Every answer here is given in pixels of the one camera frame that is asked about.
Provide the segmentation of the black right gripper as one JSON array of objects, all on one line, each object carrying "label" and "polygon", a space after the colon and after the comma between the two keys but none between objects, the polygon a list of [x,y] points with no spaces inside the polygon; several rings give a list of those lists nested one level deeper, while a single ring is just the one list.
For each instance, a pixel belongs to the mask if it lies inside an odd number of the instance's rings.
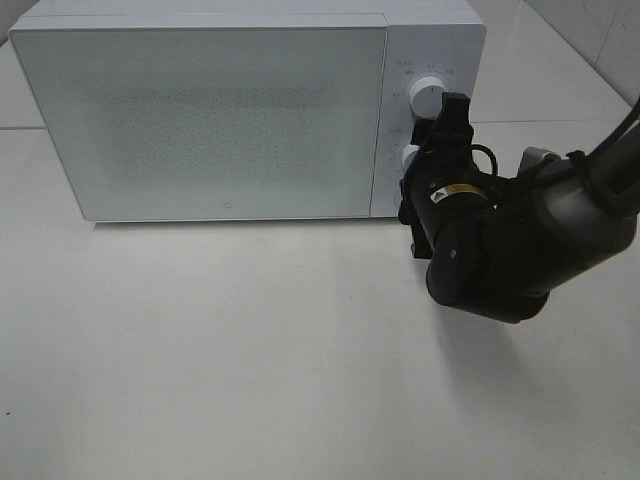
[{"label": "black right gripper", "polygon": [[486,210],[495,198],[497,159],[488,147],[471,144],[470,104],[465,94],[444,92],[437,119],[414,123],[411,144],[419,151],[400,180],[398,220],[410,228],[417,259],[433,256],[447,225]]}]

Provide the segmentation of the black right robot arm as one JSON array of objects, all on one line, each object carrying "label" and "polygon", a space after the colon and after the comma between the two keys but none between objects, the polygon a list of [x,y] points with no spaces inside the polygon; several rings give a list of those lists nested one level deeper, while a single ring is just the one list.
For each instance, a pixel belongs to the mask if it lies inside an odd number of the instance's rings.
[{"label": "black right robot arm", "polygon": [[639,112],[593,151],[528,148],[517,174],[483,172],[469,98],[446,93],[433,120],[415,124],[416,149],[400,180],[399,221],[428,261],[440,305],[516,324],[553,289],[619,254],[639,217]]}]

